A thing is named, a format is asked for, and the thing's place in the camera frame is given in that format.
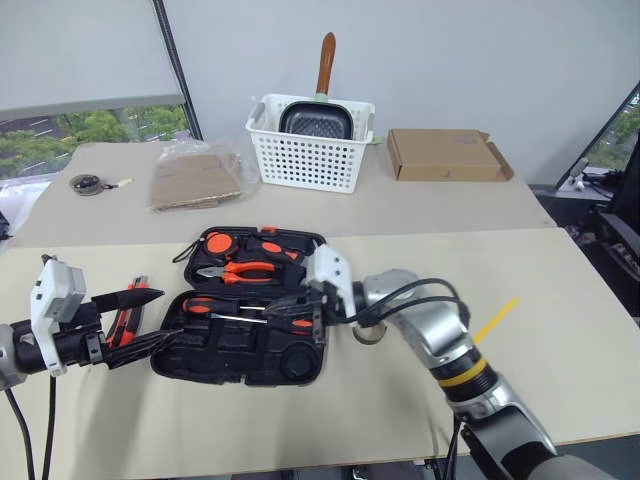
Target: black frying pan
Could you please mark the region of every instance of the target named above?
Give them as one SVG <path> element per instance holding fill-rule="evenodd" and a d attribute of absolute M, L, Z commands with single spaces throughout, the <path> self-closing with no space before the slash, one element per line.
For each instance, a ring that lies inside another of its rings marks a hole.
<path fill-rule="evenodd" d="M 322 41 L 315 101 L 294 102 L 287 105 L 280 117 L 281 132 L 351 140 L 353 137 L 351 114 L 343 106 L 329 103 L 327 96 L 335 52 L 336 37 L 329 32 Z"/>

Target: plastic bag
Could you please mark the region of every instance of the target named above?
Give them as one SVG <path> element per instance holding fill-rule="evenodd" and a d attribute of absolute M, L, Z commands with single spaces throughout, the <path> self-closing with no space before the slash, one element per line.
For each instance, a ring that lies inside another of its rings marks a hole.
<path fill-rule="evenodd" d="M 158 158 L 149 209 L 217 207 L 252 193 L 259 178 L 253 149 L 240 142 L 176 140 Z"/>

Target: cardboard box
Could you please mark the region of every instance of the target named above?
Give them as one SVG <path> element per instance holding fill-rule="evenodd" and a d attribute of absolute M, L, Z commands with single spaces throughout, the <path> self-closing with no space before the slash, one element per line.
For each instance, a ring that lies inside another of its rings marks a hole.
<path fill-rule="evenodd" d="M 389 152 L 401 181 L 504 182 L 513 170 L 489 134 L 478 130 L 389 130 Z"/>

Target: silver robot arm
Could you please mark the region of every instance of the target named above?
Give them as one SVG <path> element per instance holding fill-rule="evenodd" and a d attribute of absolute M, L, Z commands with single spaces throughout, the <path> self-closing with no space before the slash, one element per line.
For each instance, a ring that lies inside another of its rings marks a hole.
<path fill-rule="evenodd" d="M 161 330 L 111 348 L 102 332 L 101 314 L 140 307 L 164 292 L 128 289 L 81 303 L 86 293 L 82 270 L 55 257 L 45 255 L 43 260 L 44 268 L 31 291 L 31 319 L 11 325 L 0 323 L 0 391 L 44 370 L 57 377 L 68 365 L 105 363 L 117 368 L 148 357 L 180 333 Z"/>
<path fill-rule="evenodd" d="M 418 280 L 407 270 L 389 270 L 364 279 L 354 290 L 367 306 Z M 393 308 L 425 297 L 424 287 L 398 296 Z M 489 479 L 608 480 L 613 477 L 583 460 L 558 456 L 536 417 L 507 380 L 474 345 L 455 308 L 445 302 L 414 305 L 388 317 L 443 390 L 462 438 Z"/>
<path fill-rule="evenodd" d="M 487 478 L 611 480 L 582 460 L 558 456 L 540 422 L 474 345 L 466 326 L 469 312 L 457 294 L 458 312 L 443 300 L 452 297 L 433 298 L 423 286 L 396 292 L 416 280 L 415 273 L 396 269 L 352 282 L 349 262 L 326 244 L 307 264 L 306 283 L 323 293 L 330 324 L 353 323 L 354 335 L 365 344 L 382 338 L 384 317 L 400 329 L 464 425 L 462 438 Z M 376 305 L 392 293 L 393 300 Z M 426 296 L 430 303 L 406 305 Z"/>

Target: black cable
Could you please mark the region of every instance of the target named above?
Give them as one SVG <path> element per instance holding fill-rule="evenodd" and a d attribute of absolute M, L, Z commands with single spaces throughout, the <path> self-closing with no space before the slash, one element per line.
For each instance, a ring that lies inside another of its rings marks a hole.
<path fill-rule="evenodd" d="M 47 425 L 47 444 L 44 449 L 44 464 L 42 465 L 42 480 L 49 478 L 51 467 L 51 451 L 53 450 L 53 429 L 56 423 L 56 377 L 49 381 L 49 423 Z"/>
<path fill-rule="evenodd" d="M 29 475 L 29 480 L 36 480 L 36 472 L 33 468 L 33 449 L 31 448 L 31 435 L 29 435 L 29 428 L 27 427 L 27 422 L 20 411 L 20 407 L 18 407 L 18 402 L 16 402 L 16 398 L 13 396 L 13 392 L 10 388 L 4 391 L 7 394 L 7 399 L 9 400 L 9 404 L 13 409 L 13 413 L 16 414 L 16 418 L 18 419 L 18 423 L 20 424 L 20 430 L 22 430 L 22 439 L 24 440 L 24 453 L 27 456 L 27 474 Z"/>
<path fill-rule="evenodd" d="M 608 198 L 609 200 L 611 200 L 613 198 L 613 193 L 606 192 L 606 191 L 596 187 L 595 184 L 593 184 L 593 183 L 591 183 L 590 185 L 591 185 L 591 188 L 593 188 L 594 191 L 598 192 L 603 197 Z"/>
<path fill-rule="evenodd" d="M 384 320 L 385 318 L 398 313 L 402 310 L 405 310 L 407 308 L 411 308 L 414 307 L 416 305 L 421 305 L 423 303 L 432 303 L 432 302 L 451 302 L 451 303 L 455 303 L 458 306 L 458 313 L 460 315 L 460 320 L 462 320 L 462 323 L 464 324 L 465 327 L 469 327 L 469 318 L 471 317 L 471 314 L 469 313 L 469 308 L 467 307 L 467 305 L 460 299 L 457 299 L 455 297 L 445 297 L 445 296 L 437 296 L 434 295 L 432 297 L 423 297 L 423 298 L 418 298 L 416 300 L 411 300 L 410 302 L 405 302 L 401 305 L 398 305 L 397 307 L 393 307 L 390 308 L 389 310 L 387 310 L 384 313 L 381 313 L 378 316 L 379 320 Z"/>
<path fill-rule="evenodd" d="M 371 313 L 373 313 L 376 310 L 380 309 L 382 306 L 384 306 L 387 303 L 389 303 L 391 300 L 396 298 L 398 295 L 402 295 L 404 292 L 408 292 L 409 290 L 413 290 L 414 288 L 419 287 L 421 285 L 432 285 L 432 284 L 437 284 L 437 285 L 442 285 L 444 287 L 447 287 L 449 289 L 449 291 L 451 292 L 451 295 L 453 295 L 453 298 L 455 300 L 460 300 L 460 297 L 458 295 L 457 290 L 454 288 L 453 285 L 451 285 L 446 280 L 442 280 L 441 278 L 422 278 L 420 280 L 416 280 L 415 282 L 407 283 L 403 287 L 400 287 L 400 288 L 394 290 L 389 295 L 386 295 L 385 297 L 382 297 L 376 303 L 373 303 L 373 304 L 369 305 L 368 307 L 360 310 L 358 313 L 356 313 L 355 315 L 353 315 L 351 317 L 339 318 L 339 317 L 335 317 L 334 316 L 332 318 L 332 320 L 335 320 L 338 323 L 357 322 L 357 321 L 359 321 L 359 320 L 361 320 L 363 318 L 367 318 Z"/>
<path fill-rule="evenodd" d="M 204 239 L 201 239 L 201 238 L 198 238 L 197 240 L 194 240 L 187 248 L 185 248 L 182 252 L 180 252 L 178 255 L 173 257 L 171 262 L 172 263 L 178 263 L 178 262 L 181 262 L 181 261 L 189 258 L 191 256 L 191 254 L 193 253 L 194 249 L 196 248 L 196 245 L 198 245 L 198 242 L 201 242 L 203 240 Z"/>
<path fill-rule="evenodd" d="M 447 452 L 446 465 L 444 468 L 444 480 L 456 479 L 456 461 L 458 459 L 458 434 L 462 422 L 453 416 L 453 435 L 449 442 L 449 451 Z"/>

